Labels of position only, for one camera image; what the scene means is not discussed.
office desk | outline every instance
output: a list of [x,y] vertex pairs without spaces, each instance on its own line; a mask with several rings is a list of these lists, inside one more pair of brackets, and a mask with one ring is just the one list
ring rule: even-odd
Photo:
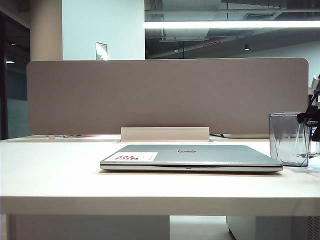
[[[102,159],[127,144],[112,137],[1,141],[1,213],[156,216],[164,228],[170,215],[320,215],[319,158],[311,159],[309,167],[285,167],[274,174],[116,173],[100,169]],[[151,144],[247,145],[269,154],[265,139]]]

desk leg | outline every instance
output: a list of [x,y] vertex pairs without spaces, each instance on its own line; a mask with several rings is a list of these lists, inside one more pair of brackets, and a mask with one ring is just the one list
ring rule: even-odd
[[169,216],[17,215],[9,240],[169,240]]
[[1,214],[0,239],[16,240],[16,216]]

pen holder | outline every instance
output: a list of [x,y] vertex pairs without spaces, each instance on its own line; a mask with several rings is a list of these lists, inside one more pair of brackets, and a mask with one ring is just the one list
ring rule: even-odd
[[299,123],[297,112],[270,114],[270,156],[284,166],[306,167],[309,159],[319,156],[319,143],[311,150],[312,127]]

fluorescent light strip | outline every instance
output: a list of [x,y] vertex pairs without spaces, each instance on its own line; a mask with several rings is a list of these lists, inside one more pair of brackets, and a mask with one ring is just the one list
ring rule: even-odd
[[320,28],[320,21],[146,21],[145,29]]

wall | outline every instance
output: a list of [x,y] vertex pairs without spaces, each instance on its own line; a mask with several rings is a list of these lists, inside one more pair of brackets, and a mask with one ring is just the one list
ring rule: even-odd
[[63,0],[63,60],[95,60],[96,42],[111,60],[145,59],[144,0]]
[[62,0],[31,0],[32,61],[62,60]]
[[309,62],[309,86],[314,75],[320,74],[320,41],[311,41],[303,44],[277,47],[262,51],[248,51],[243,54],[230,56],[231,58],[256,58],[256,57],[303,57]]

